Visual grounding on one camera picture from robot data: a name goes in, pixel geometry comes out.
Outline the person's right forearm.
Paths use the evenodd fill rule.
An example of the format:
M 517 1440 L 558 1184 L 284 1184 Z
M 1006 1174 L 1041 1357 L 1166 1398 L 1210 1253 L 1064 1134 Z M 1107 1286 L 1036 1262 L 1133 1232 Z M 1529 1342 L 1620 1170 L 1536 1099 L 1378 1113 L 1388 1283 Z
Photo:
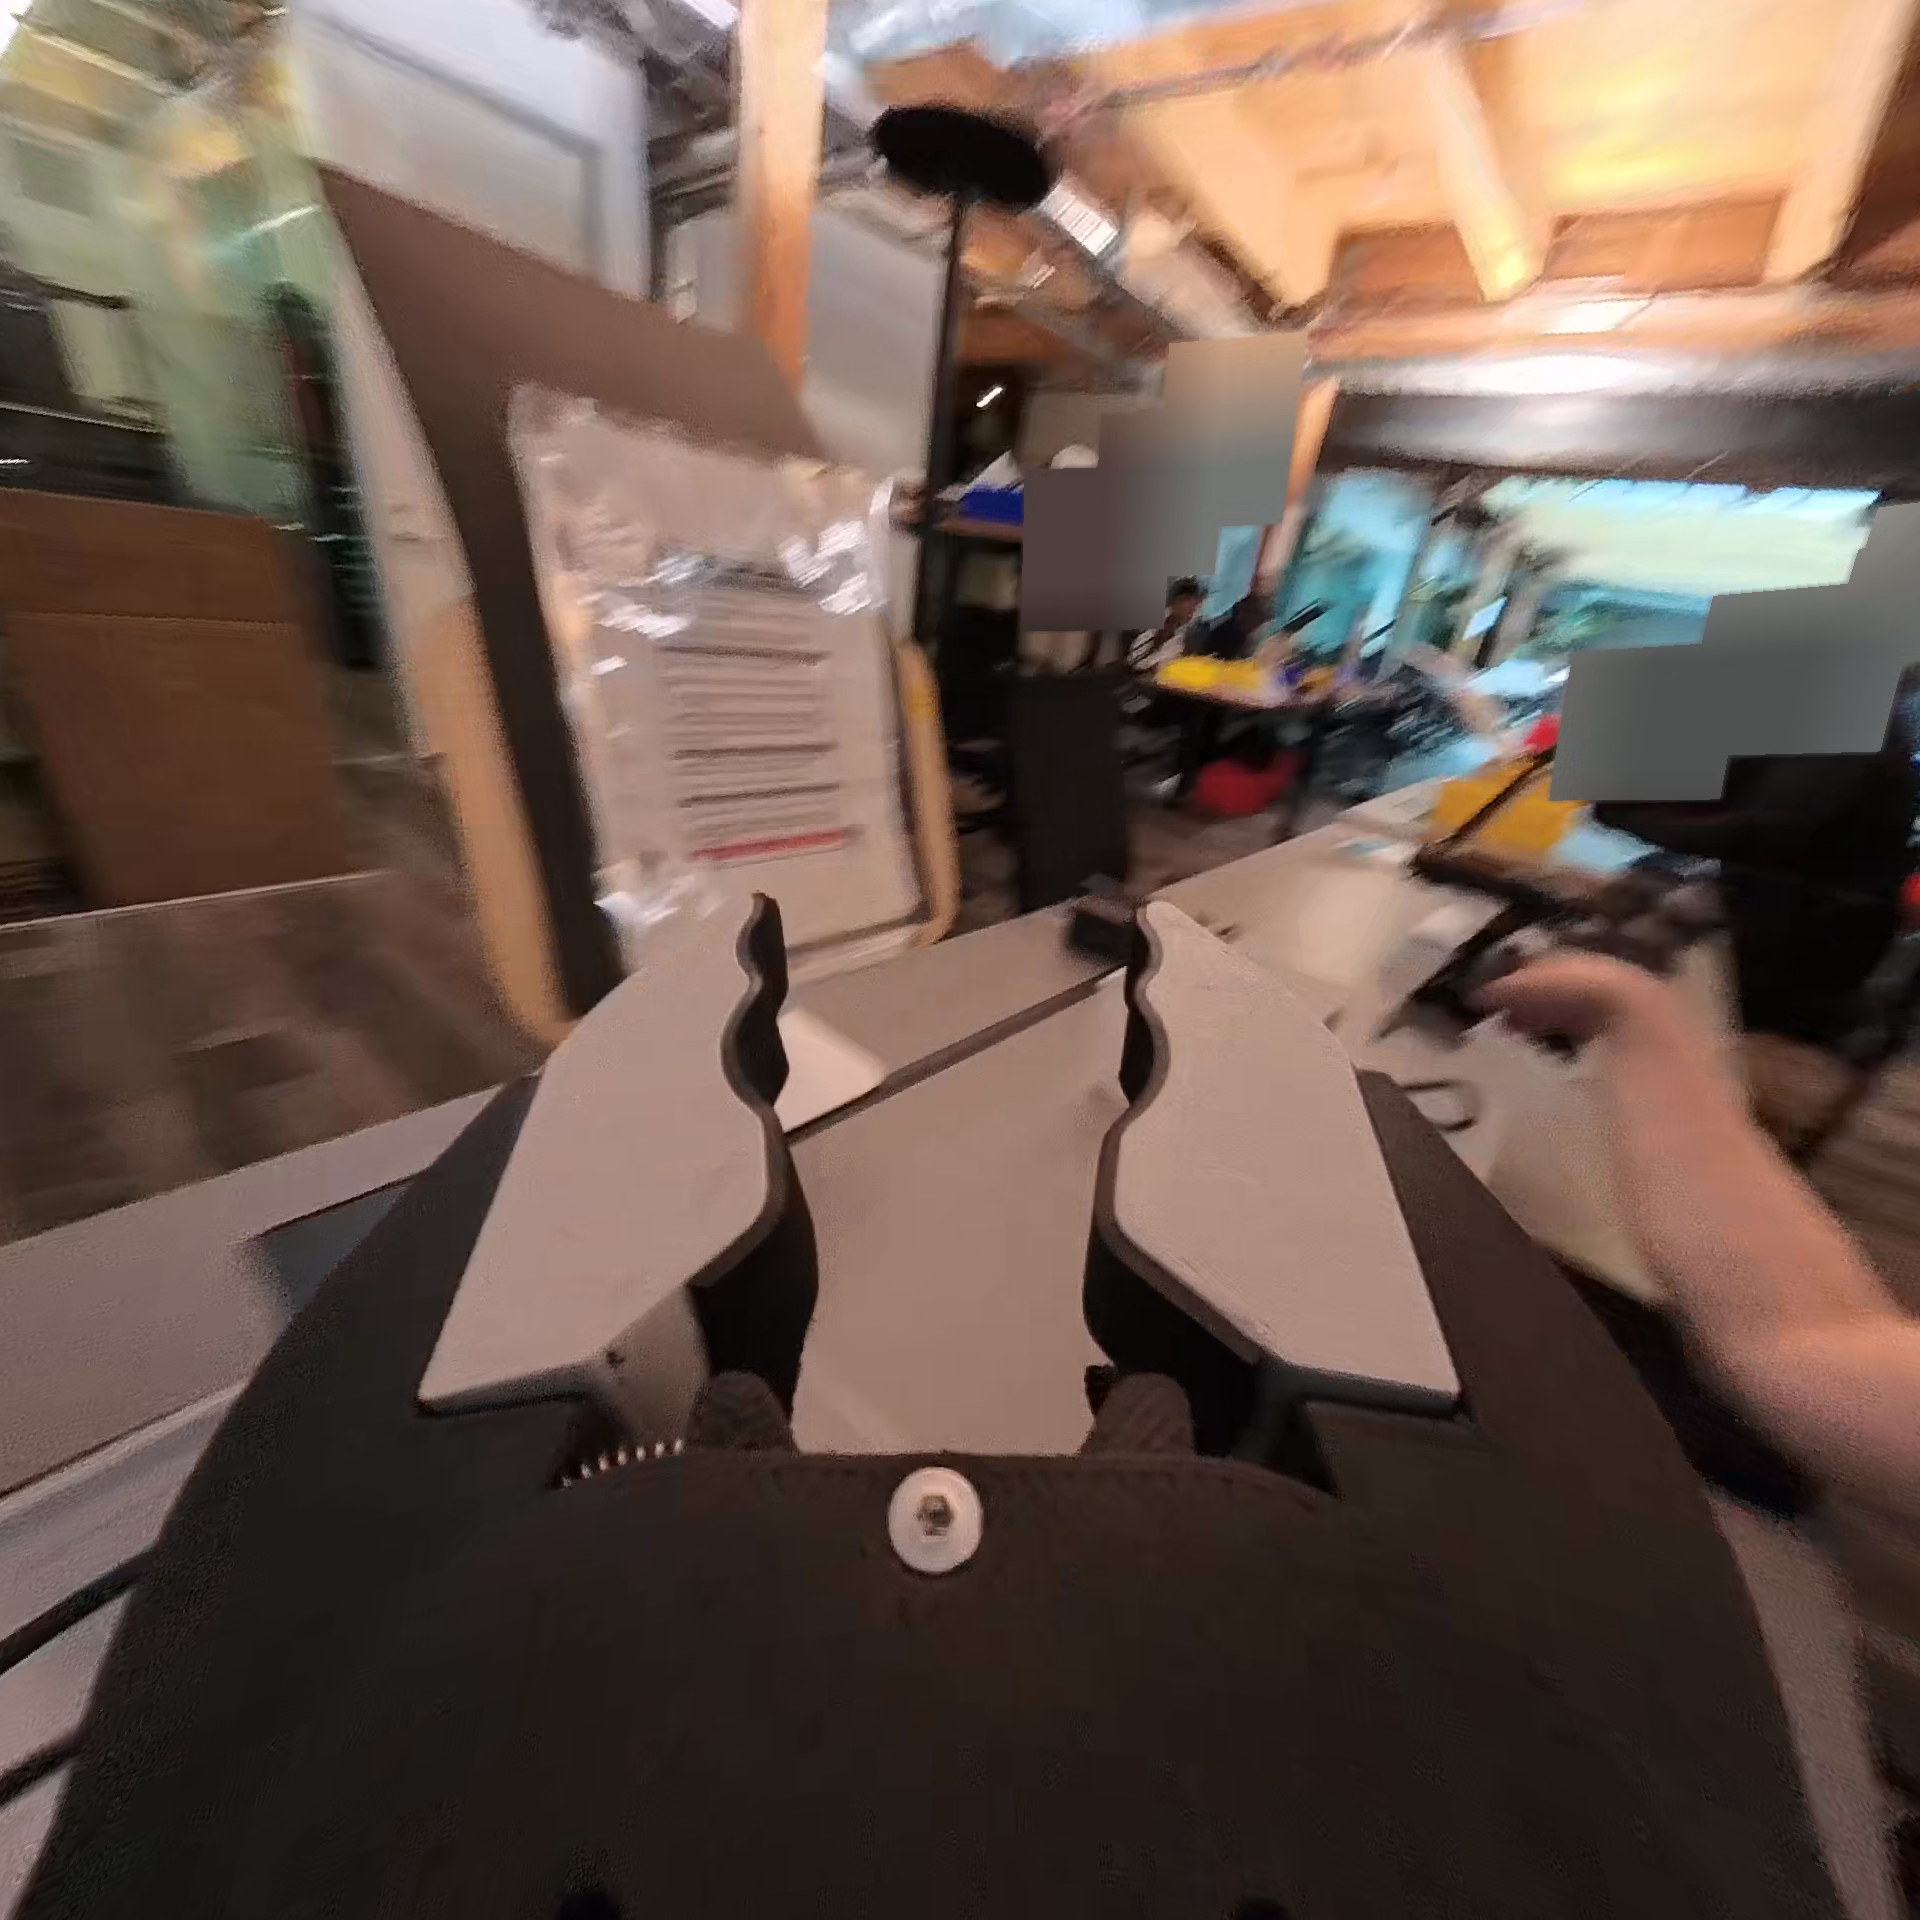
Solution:
M 1918 1326 L 1761 1138 L 1622 1154 L 1648 1269 L 1740 1410 L 1832 1488 L 1916 1522 Z

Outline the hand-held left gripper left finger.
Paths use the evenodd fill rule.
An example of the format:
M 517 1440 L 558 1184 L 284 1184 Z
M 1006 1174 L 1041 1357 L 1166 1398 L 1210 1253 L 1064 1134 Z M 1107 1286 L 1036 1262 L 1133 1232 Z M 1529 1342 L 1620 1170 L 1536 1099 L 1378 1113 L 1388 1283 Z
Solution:
M 547 1057 L 421 1406 L 578 1400 L 681 1440 L 715 1376 L 793 1416 L 819 1240 L 778 1114 L 786 950 L 755 894 L 664 936 Z

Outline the brown cardboard panel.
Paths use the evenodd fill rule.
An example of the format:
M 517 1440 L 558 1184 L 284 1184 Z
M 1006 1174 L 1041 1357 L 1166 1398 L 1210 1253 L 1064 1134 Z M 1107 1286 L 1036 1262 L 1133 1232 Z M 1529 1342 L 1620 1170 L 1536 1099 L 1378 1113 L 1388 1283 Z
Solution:
M 534 384 L 764 457 L 821 458 L 755 341 L 675 320 L 436 210 L 320 166 L 326 208 L 438 478 L 469 586 L 425 626 L 424 705 L 497 987 L 558 1040 L 619 978 L 510 451 Z

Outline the person's right hand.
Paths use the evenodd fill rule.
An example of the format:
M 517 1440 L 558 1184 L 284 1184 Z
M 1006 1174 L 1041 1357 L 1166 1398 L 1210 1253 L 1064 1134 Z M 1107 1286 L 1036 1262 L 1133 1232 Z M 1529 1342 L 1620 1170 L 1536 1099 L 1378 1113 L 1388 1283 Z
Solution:
M 1736 1279 L 1778 1170 L 1712 1043 L 1658 976 L 1564 950 L 1469 990 L 1475 1010 L 1598 1059 L 1626 1225 L 1684 1307 Z

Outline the brown cardboard box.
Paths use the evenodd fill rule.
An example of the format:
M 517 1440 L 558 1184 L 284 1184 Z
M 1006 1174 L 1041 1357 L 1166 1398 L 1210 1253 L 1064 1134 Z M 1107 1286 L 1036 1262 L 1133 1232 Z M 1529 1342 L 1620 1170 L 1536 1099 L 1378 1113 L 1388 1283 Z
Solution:
M 322 648 L 265 518 L 5 489 L 5 663 L 80 894 L 245 894 L 353 869 Z

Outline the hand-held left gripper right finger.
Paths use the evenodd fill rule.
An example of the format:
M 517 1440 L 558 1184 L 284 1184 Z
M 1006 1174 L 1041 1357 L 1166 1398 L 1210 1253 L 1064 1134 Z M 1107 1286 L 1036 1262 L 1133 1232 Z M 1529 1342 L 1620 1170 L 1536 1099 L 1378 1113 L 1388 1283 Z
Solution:
M 1084 1279 L 1118 1376 L 1173 1381 L 1201 1448 L 1285 1448 L 1313 1406 L 1459 1414 L 1361 1079 L 1307 999 L 1150 902 L 1122 976 L 1118 1080 Z

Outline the wooden support post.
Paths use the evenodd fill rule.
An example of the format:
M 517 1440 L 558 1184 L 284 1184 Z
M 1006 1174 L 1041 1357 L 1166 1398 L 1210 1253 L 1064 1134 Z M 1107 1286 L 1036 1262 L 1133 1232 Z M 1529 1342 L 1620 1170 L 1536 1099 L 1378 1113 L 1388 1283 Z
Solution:
M 828 2 L 744 2 L 733 29 L 739 323 L 796 392 L 810 346 L 828 13 Z

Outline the white sign stand base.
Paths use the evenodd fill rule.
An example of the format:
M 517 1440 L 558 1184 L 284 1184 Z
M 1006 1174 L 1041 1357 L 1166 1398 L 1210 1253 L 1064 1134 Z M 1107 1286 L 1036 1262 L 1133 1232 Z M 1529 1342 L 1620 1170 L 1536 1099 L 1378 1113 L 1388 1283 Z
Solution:
M 778 1033 L 786 1079 L 776 1114 L 786 1136 L 857 1103 L 886 1079 L 880 1057 L 810 1010 L 781 1010 Z

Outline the black floor lamp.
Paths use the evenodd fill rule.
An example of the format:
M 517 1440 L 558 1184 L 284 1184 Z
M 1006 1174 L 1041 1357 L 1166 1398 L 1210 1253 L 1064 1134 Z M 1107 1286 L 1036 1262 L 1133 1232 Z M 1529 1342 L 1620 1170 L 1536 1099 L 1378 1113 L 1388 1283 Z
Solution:
M 920 529 L 928 531 L 938 525 L 942 494 L 953 482 L 969 218 L 978 208 L 1028 213 L 1048 199 L 1058 168 L 1030 128 L 956 103 L 886 106 L 874 120 L 870 146 L 896 184 L 947 206 L 944 301 L 933 355 L 920 512 Z

